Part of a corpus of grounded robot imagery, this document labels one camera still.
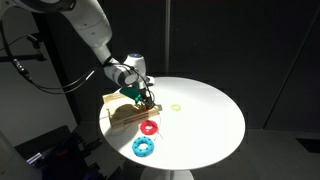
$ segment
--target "wooden block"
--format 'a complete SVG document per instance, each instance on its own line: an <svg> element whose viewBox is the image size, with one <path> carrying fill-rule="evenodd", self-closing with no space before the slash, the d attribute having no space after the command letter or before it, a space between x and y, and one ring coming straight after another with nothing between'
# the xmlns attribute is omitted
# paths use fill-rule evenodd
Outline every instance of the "wooden block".
<svg viewBox="0 0 320 180"><path fill-rule="evenodd" d="M103 101L107 106L112 128L122 127L125 124L147 120L148 118L158 115L157 106L146 110L144 106L135 104L134 100L120 93L112 93L103 96Z"/></svg>

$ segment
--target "white table top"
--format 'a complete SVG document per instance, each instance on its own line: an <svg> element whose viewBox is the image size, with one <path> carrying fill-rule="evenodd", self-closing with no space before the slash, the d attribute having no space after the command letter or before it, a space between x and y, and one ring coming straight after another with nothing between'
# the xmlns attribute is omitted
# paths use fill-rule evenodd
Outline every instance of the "white table top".
<svg viewBox="0 0 320 180"><path fill-rule="evenodd" d="M159 134L147 136L154 142L154 151L138 157L132 144L146 136L133 123L111 129L105 105L100 112L100 128L108 143L128 159L145 166L164 170L191 170L217 163L240 145L245 122L239 107L220 90L199 81L155 78L150 87L156 104L162 106L159 116L149 120L158 123ZM172 105L179 105L175 111Z"/></svg>

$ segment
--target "black cable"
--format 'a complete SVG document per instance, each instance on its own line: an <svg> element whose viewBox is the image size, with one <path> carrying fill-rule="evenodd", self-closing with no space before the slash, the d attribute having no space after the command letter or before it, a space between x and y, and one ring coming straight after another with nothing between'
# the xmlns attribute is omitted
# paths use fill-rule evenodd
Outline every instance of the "black cable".
<svg viewBox="0 0 320 180"><path fill-rule="evenodd" d="M138 73L138 71L137 71L134 67L129 66L129 65L127 65L127 64L122 64L122 65L129 67L132 71L134 71L134 72L138 75L138 79L139 79L139 77L142 79L143 83L144 83L145 86L146 86L146 89L147 89L148 93L149 93L150 96L151 96L151 101L152 101L152 106L151 106L151 108L153 108L153 107L155 106L155 103L154 103L154 102L155 102L155 96L154 96L154 94L150 91L149 86L148 86L146 80L141 76L140 73Z"/></svg>
<svg viewBox="0 0 320 180"><path fill-rule="evenodd" d="M49 94L66 94L66 93L70 93L76 89L78 89L80 86L82 86L90 77L93 73L96 72L96 70L102 68L102 66L97 66L97 67L94 67L92 68L90 71L88 71L87 73L85 73L84 75L82 75L79 79L77 79L76 81L68 84L68 85L65 85L65 86L62 86L62 87L45 87L45 86L41 86L41 85L38 85L36 83L34 83L32 81L32 78L30 77L29 75L29 72L23 68L19 61L17 59L14 59L13 55L12 55L12 52L9 48L9 44L7 42L7 39L5 37L5 34L4 34L4 28L3 28L3 23L2 21L0 21L0 31L1 31L1 37L2 37L2 40L3 40L3 46L4 46L4 49L8 55L8 57L11 59L11 63L13 64L13 66L17 69L17 71L29 82L31 83L32 85L34 85L36 88L38 88L39 90L43 91L43 92L46 92L46 93L49 93ZM64 92L51 92L51 91L48 91L47 89L51 89L51 90L57 90L57 89L65 89L65 88L68 88L68 87L71 87L72 85L78 83L81 79L83 79L85 76L86 79L83 80L78 86L72 88L71 90L68 90L68 91L64 91Z"/></svg>
<svg viewBox="0 0 320 180"><path fill-rule="evenodd" d="M86 72L85 74L83 74L80 78L78 78L77 80L75 80L75 81L73 81L72 83L70 83L70 84L68 84L68 85L65 85L65 86L61 86L61 87L46 87L46 86L41 86L41 85L38 85L37 84L37 86L39 87L39 88L42 88L42 89L65 89L65 88L68 88L68 87L70 87L70 86L72 86L72 85L74 85L74 84L76 84L76 83L78 83L81 79L83 79L84 77L86 77L86 76L88 76L88 75L90 75L90 74L93 74L96 70L98 70L99 68L101 68L101 67L99 67L99 66L96 66L96 67L94 67L94 68L92 68L92 69L90 69L88 72Z"/></svg>
<svg viewBox="0 0 320 180"><path fill-rule="evenodd" d="M14 41L12 41L11 43L9 43L8 46L10 47L11 45L13 45L14 43L16 43L17 41L19 41L19 40L21 40L21 39L23 39L23 38L26 38L26 37L28 37L28 36L27 36L27 35L20 36L20 37L18 37L17 39L15 39Z"/></svg>
<svg viewBox="0 0 320 180"><path fill-rule="evenodd" d="M35 86L36 86L36 88L38 88L39 90L41 90L41 91L43 91L43 92L46 92L46 93L49 93L49 94L67 94L67 93L70 93L70 92L73 92L73 91L75 91L76 89L78 89L80 86L82 86L92 75L93 75L93 73L95 73L95 71L96 70L98 70L99 68L96 68L95 70L93 70L93 71L89 71L90 72L90 74L86 77L86 79L84 80L84 81L82 81L79 85L77 85L76 87L74 87L74 88L72 88L72 89L70 89L70 90L68 90L68 91L63 91L63 92L52 92L52 91L48 91L47 89L61 89L60 87L59 88L50 88L50 87L43 87L43 86L40 86L40 85L38 85L38 84L36 84L36 83L33 83Z"/></svg>

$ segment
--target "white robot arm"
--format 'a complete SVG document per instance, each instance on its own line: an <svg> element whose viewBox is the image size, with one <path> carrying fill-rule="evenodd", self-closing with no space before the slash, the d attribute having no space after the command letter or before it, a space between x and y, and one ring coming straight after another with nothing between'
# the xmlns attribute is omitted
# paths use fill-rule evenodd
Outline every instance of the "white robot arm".
<svg viewBox="0 0 320 180"><path fill-rule="evenodd" d="M0 20L4 12L13 6L38 13L62 13L104 65L106 76L120 87L134 85L140 90L141 101L147 109L153 106L151 95L146 91L146 82L151 77L146 76L143 56L129 54L124 65L112 58L106 46L112 36L111 27L97 0L0 0Z"/></svg>

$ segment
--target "table pedestal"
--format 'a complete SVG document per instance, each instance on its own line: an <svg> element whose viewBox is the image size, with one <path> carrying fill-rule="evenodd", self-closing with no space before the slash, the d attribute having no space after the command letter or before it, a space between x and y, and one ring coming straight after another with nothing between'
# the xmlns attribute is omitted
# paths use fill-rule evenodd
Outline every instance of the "table pedestal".
<svg viewBox="0 0 320 180"><path fill-rule="evenodd" d="M194 180L189 170L170 171L146 167L140 180Z"/></svg>

